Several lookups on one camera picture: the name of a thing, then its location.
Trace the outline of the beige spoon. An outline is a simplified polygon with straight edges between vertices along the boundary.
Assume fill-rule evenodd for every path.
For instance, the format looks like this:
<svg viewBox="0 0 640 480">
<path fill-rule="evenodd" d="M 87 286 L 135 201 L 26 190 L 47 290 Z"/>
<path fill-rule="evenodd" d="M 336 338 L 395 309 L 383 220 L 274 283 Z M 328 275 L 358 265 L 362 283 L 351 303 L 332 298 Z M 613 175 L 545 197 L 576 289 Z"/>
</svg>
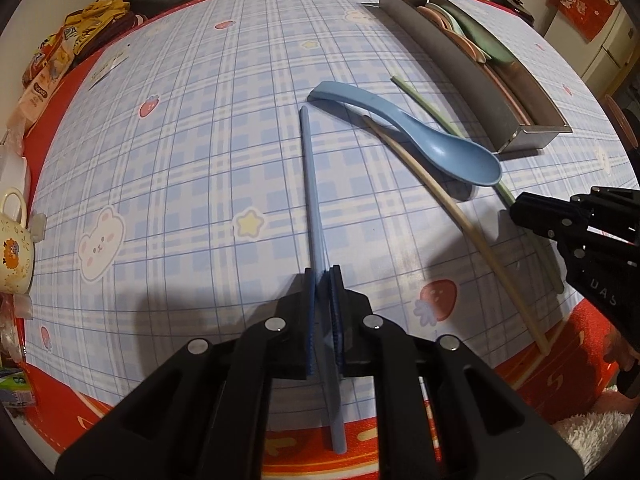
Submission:
<svg viewBox="0 0 640 480">
<path fill-rule="evenodd" d="M 473 41 L 466 38 L 463 34 L 458 34 L 452 29 L 444 28 L 442 32 L 472 61 L 485 64 L 491 60 L 491 56 L 477 47 Z"/>
</svg>

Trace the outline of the pink tissue pack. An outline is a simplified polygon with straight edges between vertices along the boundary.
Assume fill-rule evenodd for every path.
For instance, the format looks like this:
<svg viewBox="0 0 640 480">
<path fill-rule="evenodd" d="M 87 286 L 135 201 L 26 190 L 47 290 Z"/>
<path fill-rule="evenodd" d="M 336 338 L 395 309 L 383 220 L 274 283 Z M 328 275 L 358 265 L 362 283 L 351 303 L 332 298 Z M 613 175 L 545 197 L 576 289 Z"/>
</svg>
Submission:
<svg viewBox="0 0 640 480">
<path fill-rule="evenodd" d="M 17 104 L 26 130 L 32 128 L 40 118 L 72 62 L 73 58 L 66 55 L 51 58 L 28 85 Z"/>
</svg>

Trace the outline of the pile of snack bags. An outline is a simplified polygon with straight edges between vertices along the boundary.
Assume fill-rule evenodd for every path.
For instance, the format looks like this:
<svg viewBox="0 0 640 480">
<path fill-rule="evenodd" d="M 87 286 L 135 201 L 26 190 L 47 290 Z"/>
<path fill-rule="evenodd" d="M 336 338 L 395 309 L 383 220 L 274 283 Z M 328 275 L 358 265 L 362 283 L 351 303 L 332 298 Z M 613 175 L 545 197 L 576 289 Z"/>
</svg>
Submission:
<svg viewBox="0 0 640 480">
<path fill-rule="evenodd" d="M 64 41 L 72 44 L 74 60 L 82 62 L 139 23 L 125 0 L 96 0 L 85 9 L 68 14 L 58 31 L 43 39 L 35 50 L 22 76 L 23 87 L 28 87 Z"/>
</svg>

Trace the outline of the green chopstick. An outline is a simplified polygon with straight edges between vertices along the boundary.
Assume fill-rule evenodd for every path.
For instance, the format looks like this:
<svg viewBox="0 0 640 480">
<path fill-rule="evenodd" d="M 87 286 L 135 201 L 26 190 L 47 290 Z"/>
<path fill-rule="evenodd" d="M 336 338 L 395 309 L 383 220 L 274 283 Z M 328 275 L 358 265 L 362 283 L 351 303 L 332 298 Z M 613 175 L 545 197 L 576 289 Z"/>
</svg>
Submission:
<svg viewBox="0 0 640 480">
<path fill-rule="evenodd" d="M 416 102 L 416 104 L 418 104 L 422 108 L 422 110 L 424 110 L 424 112 L 427 112 L 427 114 L 429 114 L 431 118 L 433 118 L 434 121 L 437 122 L 446 131 L 446 133 L 462 138 L 461 131 L 452 122 L 450 122 L 450 120 L 442 116 L 442 114 L 440 114 L 439 111 L 436 110 L 436 108 L 431 103 L 427 102 L 427 100 L 424 99 L 423 96 L 420 96 L 419 92 L 417 92 L 411 84 L 408 84 L 407 81 L 404 81 L 398 76 L 391 76 L 390 80 L 393 84 L 396 84 L 396 86 L 400 90 L 405 92 L 405 94 L 410 99 Z M 500 196 L 502 202 L 508 208 L 510 208 L 514 204 L 514 196 L 502 182 L 499 182 L 495 186 L 495 190 Z M 564 292 L 564 284 L 560 275 L 558 265 L 551 261 L 546 248 L 542 246 L 540 238 L 536 234 L 534 234 L 531 230 L 526 230 L 525 234 L 529 238 L 530 244 L 532 244 L 533 248 L 535 249 L 538 259 L 542 267 L 546 271 L 553 289 L 557 294 L 562 294 L 562 292 Z"/>
</svg>

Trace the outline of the beige chopstick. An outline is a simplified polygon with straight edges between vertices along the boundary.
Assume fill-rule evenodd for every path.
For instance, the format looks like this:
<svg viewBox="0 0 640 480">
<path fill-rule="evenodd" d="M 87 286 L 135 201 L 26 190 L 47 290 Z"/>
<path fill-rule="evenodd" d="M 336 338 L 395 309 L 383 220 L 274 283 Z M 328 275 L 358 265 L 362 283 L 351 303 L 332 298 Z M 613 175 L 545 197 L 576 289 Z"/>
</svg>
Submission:
<svg viewBox="0 0 640 480">
<path fill-rule="evenodd" d="M 367 126 L 390 148 L 396 156 L 416 175 L 416 177 L 422 182 L 422 184 L 431 192 L 431 194 L 440 203 L 440 206 L 447 211 L 447 214 L 454 219 L 458 227 L 462 229 L 462 232 L 472 240 L 475 248 L 485 259 L 486 263 L 490 267 L 490 270 L 494 272 L 498 281 L 514 303 L 516 310 L 521 315 L 523 322 L 526 325 L 530 336 L 536 342 L 536 345 L 543 356 L 548 356 L 551 351 L 551 344 L 548 341 L 544 331 L 540 328 L 538 321 L 534 318 L 533 313 L 530 312 L 528 305 L 526 304 L 522 293 L 518 286 L 516 286 L 514 279 L 506 270 L 506 267 L 499 261 L 494 251 L 486 243 L 484 236 L 480 234 L 480 231 L 474 226 L 471 220 L 465 215 L 460 207 L 449 196 L 445 189 L 435 180 L 435 178 L 422 167 L 411 154 L 397 141 L 385 133 L 382 127 L 375 122 L 371 117 L 364 116 L 363 121 Z"/>
</svg>

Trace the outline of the stainless steel utensil tray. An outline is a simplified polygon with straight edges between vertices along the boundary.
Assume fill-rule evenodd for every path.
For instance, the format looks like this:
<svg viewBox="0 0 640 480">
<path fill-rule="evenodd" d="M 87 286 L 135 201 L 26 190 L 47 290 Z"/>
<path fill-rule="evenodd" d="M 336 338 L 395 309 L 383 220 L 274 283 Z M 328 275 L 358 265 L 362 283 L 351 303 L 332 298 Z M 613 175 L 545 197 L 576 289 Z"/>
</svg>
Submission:
<svg viewBox="0 0 640 480">
<path fill-rule="evenodd" d="M 497 152 L 541 150 L 559 134 L 572 131 L 551 96 L 505 46 L 515 56 L 514 62 L 504 65 L 490 60 L 486 64 L 511 90 L 532 121 L 530 126 L 520 124 L 497 87 L 483 72 L 482 64 L 468 58 L 439 28 L 416 10 L 418 6 L 434 6 L 442 10 L 439 3 L 452 3 L 469 14 L 454 0 L 380 0 L 378 6 L 408 32 L 449 78 L 483 126 Z"/>
</svg>

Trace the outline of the rice cooker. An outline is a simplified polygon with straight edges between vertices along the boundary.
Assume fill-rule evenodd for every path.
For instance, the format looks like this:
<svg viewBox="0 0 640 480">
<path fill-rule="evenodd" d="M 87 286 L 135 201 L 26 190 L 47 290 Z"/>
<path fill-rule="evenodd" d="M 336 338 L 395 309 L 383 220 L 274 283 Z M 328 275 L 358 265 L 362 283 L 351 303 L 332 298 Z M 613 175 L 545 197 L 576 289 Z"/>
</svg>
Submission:
<svg viewBox="0 0 640 480">
<path fill-rule="evenodd" d="M 530 27 L 535 25 L 535 18 L 533 14 L 526 9 L 521 0 L 490 0 L 491 2 L 502 6 L 518 15 L 523 21 L 526 21 Z"/>
</svg>

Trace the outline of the cream floral mug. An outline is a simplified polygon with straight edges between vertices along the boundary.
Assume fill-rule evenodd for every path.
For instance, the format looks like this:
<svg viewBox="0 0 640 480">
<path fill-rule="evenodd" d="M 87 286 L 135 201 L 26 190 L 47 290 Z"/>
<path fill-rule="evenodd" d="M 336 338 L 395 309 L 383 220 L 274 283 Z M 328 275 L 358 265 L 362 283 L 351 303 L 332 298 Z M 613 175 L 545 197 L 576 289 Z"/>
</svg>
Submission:
<svg viewBox="0 0 640 480">
<path fill-rule="evenodd" d="M 16 196 L 21 206 L 21 221 L 12 220 L 4 213 L 9 196 Z M 35 265 L 35 244 L 26 228 L 26 202 L 17 188 L 8 188 L 1 197 L 1 292 L 26 295 L 32 284 Z"/>
</svg>

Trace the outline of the small white paper packet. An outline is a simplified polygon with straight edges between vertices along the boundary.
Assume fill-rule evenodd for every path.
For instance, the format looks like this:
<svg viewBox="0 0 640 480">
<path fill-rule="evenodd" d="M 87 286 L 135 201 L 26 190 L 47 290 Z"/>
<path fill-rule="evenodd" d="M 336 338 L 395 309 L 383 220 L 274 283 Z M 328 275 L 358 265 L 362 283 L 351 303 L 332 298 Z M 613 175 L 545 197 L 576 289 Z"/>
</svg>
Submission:
<svg viewBox="0 0 640 480">
<path fill-rule="evenodd" d="M 100 67 L 90 76 L 89 88 L 93 88 L 102 79 L 104 79 L 112 70 L 118 67 L 120 64 L 126 61 L 128 58 L 127 51 L 120 51 L 114 54 L 106 62 L 100 65 Z"/>
</svg>

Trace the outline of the blue spoon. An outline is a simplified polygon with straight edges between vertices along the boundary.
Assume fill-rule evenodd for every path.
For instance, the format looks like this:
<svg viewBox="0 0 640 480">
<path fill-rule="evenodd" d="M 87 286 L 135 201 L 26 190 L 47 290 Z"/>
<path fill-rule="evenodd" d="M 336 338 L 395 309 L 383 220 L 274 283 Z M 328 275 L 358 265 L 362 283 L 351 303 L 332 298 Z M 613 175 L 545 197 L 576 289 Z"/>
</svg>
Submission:
<svg viewBox="0 0 640 480">
<path fill-rule="evenodd" d="M 468 139 L 437 131 L 376 94 L 337 81 L 322 81 L 309 101 L 326 100 L 363 108 L 393 125 L 433 166 L 448 176 L 477 186 L 494 186 L 502 177 L 498 158 Z"/>
</svg>

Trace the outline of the green spoon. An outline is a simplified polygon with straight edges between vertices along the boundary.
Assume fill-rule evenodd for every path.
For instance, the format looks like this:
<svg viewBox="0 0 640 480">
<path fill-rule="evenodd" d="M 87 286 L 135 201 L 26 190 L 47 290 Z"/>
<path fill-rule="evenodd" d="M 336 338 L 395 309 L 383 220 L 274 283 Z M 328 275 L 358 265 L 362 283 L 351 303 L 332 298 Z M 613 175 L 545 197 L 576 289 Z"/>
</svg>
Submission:
<svg viewBox="0 0 640 480">
<path fill-rule="evenodd" d="M 438 6 L 450 14 L 458 23 L 465 37 L 474 42 L 498 64 L 508 65 L 515 61 L 515 56 L 493 34 L 471 18 L 469 14 L 452 3 L 439 3 Z"/>
</svg>

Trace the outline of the blue chopstick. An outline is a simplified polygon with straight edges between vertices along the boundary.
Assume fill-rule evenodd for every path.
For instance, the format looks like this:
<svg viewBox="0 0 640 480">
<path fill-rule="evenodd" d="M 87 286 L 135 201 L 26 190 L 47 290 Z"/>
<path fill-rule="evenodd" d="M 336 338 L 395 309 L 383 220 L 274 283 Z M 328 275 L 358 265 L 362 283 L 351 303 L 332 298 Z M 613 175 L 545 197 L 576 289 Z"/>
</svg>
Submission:
<svg viewBox="0 0 640 480">
<path fill-rule="evenodd" d="M 331 444 L 338 455 L 347 452 L 345 423 L 342 413 L 340 375 L 336 367 L 332 333 L 329 282 L 326 280 L 322 222 L 317 190 L 316 168 L 312 152 L 309 110 L 303 105 L 299 110 L 300 140 L 302 140 L 303 172 L 307 207 L 309 257 L 314 277 L 314 350 L 322 382 L 324 400 L 328 410 Z"/>
</svg>

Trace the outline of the white refrigerator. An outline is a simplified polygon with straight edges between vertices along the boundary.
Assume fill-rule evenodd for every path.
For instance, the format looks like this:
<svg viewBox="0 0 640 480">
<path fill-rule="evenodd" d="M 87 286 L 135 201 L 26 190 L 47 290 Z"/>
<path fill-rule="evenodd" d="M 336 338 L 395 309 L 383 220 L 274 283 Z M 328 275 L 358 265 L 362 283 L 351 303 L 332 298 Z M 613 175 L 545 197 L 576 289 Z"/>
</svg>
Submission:
<svg viewBox="0 0 640 480">
<path fill-rule="evenodd" d="M 639 32 L 618 4 L 602 30 L 587 42 L 570 21 L 557 13 L 544 38 L 574 68 L 597 99 L 626 68 L 639 41 Z"/>
</svg>

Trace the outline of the pink spoon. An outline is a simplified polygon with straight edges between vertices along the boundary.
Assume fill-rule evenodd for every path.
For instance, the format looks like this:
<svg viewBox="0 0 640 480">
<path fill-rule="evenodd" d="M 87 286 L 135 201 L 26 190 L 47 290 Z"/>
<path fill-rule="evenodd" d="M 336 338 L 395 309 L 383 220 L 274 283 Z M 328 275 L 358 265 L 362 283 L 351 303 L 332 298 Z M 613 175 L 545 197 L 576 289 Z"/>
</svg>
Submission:
<svg viewBox="0 0 640 480">
<path fill-rule="evenodd" d="M 462 32 L 462 29 L 458 25 L 458 23 L 453 18 L 450 18 L 450 16 L 443 10 L 435 9 L 434 6 L 418 6 L 416 10 L 441 31 L 444 28 L 449 28 L 454 30 L 458 34 L 463 34 L 465 36 L 465 33 Z"/>
</svg>

